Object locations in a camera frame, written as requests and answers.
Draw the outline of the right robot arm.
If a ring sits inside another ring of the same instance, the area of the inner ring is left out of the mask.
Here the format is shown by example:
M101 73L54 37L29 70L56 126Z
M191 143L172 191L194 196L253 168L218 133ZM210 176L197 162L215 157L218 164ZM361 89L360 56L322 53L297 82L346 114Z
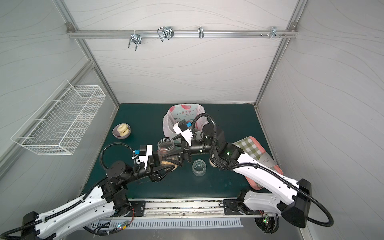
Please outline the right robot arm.
M264 210L282 216L298 228L305 228L307 222L322 227L333 226L331 213L311 195L309 181L281 175L226 142L223 131L209 114L199 114L192 122L181 120L173 129L177 134L175 138L181 140L180 150L164 155L164 161L172 166L182 166L192 155L208 154L216 168L243 175L270 191L270 194L246 192L238 207L243 214Z

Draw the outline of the beige lid glass peanut jar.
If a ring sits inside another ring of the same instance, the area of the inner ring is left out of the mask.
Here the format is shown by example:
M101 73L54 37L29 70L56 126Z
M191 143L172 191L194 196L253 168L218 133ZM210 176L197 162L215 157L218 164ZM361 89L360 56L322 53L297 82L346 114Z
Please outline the beige lid glass peanut jar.
M193 174L197 177L202 177L205 175L207 170L207 165L203 160L195 160L192 165Z

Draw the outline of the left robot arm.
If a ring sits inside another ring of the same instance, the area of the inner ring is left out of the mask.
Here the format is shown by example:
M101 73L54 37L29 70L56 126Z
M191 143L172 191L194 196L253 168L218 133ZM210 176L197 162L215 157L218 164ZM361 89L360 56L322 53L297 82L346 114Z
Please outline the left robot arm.
M21 227L1 234L2 240L60 240L69 234L86 228L94 221L109 217L134 215L134 208L126 193L128 183L143 178L159 182L175 169L174 164L161 165L153 147L133 151L132 166L116 161L110 167L104 163L100 153L100 164L106 177L78 198L45 213L30 212L23 218Z

